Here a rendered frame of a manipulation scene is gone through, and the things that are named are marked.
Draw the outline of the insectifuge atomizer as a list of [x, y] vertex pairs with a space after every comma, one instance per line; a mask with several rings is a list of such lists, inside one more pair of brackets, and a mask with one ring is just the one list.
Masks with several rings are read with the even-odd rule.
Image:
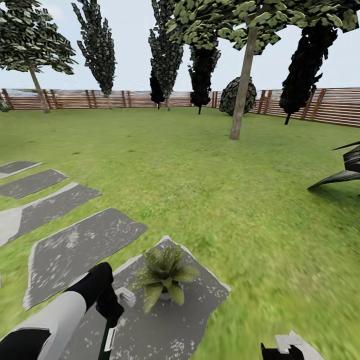
[[117, 327], [109, 321], [106, 322], [98, 360], [110, 360], [116, 329]]

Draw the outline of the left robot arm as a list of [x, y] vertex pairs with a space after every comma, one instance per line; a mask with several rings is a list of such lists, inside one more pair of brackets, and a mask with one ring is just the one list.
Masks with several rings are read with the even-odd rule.
[[75, 279], [41, 311], [21, 322], [0, 341], [0, 360], [60, 360], [83, 317], [93, 304], [115, 327], [136, 297], [128, 288], [114, 291], [114, 275], [102, 262]]

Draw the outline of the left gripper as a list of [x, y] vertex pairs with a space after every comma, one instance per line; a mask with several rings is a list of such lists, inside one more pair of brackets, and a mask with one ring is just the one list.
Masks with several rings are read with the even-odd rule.
[[118, 325], [117, 320], [125, 312], [125, 309], [118, 303], [115, 292], [109, 299], [104, 302], [96, 302], [96, 304], [96, 310], [116, 327]]

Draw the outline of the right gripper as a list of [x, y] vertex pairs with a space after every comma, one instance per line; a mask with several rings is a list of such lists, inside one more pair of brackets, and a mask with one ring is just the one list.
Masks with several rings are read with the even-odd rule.
[[288, 348], [289, 354], [281, 354], [277, 348], [265, 348], [261, 344], [263, 360], [303, 360], [301, 351], [295, 347]]

